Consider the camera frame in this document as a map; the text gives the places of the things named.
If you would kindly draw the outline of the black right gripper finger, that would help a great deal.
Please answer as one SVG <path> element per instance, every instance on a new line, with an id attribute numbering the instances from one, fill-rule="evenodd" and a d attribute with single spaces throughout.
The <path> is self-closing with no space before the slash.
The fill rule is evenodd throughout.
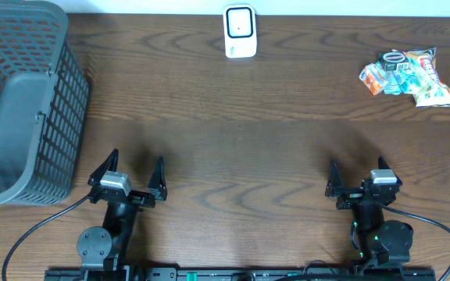
<path id="1" fill-rule="evenodd" d="M 388 163 L 386 162 L 386 160 L 384 159 L 383 156 L 380 156 L 378 158 L 378 169 L 391 169 L 391 167 L 388 165 Z M 397 176 L 398 181 L 395 184 L 398 185 L 402 185 L 402 181 L 400 180 L 400 178 Z"/>
<path id="2" fill-rule="evenodd" d="M 344 190 L 341 174 L 334 159 L 330 160 L 329 177 L 325 190 L 326 197 L 338 197 Z"/>

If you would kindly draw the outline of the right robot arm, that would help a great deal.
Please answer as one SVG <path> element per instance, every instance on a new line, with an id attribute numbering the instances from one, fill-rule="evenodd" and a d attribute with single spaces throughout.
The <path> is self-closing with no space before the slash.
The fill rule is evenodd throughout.
<path id="1" fill-rule="evenodd" d="M 399 269 L 410 261 L 413 228 L 398 220 L 387 221 L 383 214 L 401 186 L 402 181 L 383 157 L 359 187 L 346 187 L 336 162 L 330 162 L 325 196 L 337 199 L 338 210 L 352 211 L 351 242 L 361 254 L 355 263 L 360 275 L 372 269 Z"/>

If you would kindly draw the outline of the blue Kleenex tissue pack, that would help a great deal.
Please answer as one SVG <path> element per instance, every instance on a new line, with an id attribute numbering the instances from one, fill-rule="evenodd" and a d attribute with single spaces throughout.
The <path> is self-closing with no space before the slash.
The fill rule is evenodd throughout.
<path id="1" fill-rule="evenodd" d="M 429 87 L 427 73 L 417 64 L 410 64 L 408 69 L 395 70 L 392 76 L 396 83 L 393 94 L 418 94 Z"/>

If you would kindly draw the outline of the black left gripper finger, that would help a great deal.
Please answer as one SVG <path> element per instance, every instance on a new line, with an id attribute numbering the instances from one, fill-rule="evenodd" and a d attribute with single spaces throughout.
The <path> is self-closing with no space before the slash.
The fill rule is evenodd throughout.
<path id="1" fill-rule="evenodd" d="M 107 159 L 89 176 L 87 184 L 96 186 L 107 172 L 115 172 L 119 160 L 119 150 L 114 148 Z"/>
<path id="2" fill-rule="evenodd" d="M 164 173 L 164 161 L 163 157 L 159 156 L 152 173 L 152 176 L 148 182 L 148 189 L 151 195 L 158 201 L 165 201 L 167 199 L 167 185 Z"/>

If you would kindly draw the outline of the orange Kleenex tissue pack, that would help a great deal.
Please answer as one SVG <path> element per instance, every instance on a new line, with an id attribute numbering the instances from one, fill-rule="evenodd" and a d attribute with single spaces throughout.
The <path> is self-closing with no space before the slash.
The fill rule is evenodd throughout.
<path id="1" fill-rule="evenodd" d="M 372 95 L 381 93 L 388 85 L 388 79 L 379 62 L 371 63 L 363 68 L 359 79 L 366 85 Z"/>

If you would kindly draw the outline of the large yellow wipes pack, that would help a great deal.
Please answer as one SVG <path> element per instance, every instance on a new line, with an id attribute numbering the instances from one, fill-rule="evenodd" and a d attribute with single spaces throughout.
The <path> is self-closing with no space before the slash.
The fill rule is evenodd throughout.
<path id="1" fill-rule="evenodd" d="M 450 108 L 450 87 L 442 83 L 436 70 L 437 49 L 413 49 L 404 52 L 421 89 L 412 96 L 417 108 Z"/>

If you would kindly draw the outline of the dark green round-label pack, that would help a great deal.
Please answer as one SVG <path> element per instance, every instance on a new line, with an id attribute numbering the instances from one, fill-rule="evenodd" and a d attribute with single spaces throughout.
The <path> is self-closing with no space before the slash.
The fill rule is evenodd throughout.
<path id="1" fill-rule="evenodd" d="M 409 60 L 402 52 L 380 53 L 378 62 L 386 72 L 409 68 Z"/>

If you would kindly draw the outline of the teal wet wipes pack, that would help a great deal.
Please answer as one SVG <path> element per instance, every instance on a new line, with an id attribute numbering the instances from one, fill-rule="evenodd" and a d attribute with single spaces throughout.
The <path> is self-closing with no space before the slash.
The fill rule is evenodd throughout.
<path id="1" fill-rule="evenodd" d="M 386 72 L 385 77 L 387 80 L 387 84 L 384 87 L 384 93 L 385 94 L 393 94 L 393 95 L 402 94 L 402 90 L 401 90 L 393 72 Z"/>

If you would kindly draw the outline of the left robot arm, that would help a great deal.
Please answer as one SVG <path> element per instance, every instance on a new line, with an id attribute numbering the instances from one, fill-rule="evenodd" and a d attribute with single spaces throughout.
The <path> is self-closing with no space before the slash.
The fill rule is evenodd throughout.
<path id="1" fill-rule="evenodd" d="M 129 176 L 117 171 L 119 151 L 114 149 L 89 176 L 87 199 L 107 202 L 101 226 L 86 229 L 78 238 L 81 280 L 139 280 L 142 274 L 125 261 L 127 246 L 139 212 L 167 199 L 163 157 L 158 157 L 148 191 L 131 187 Z"/>

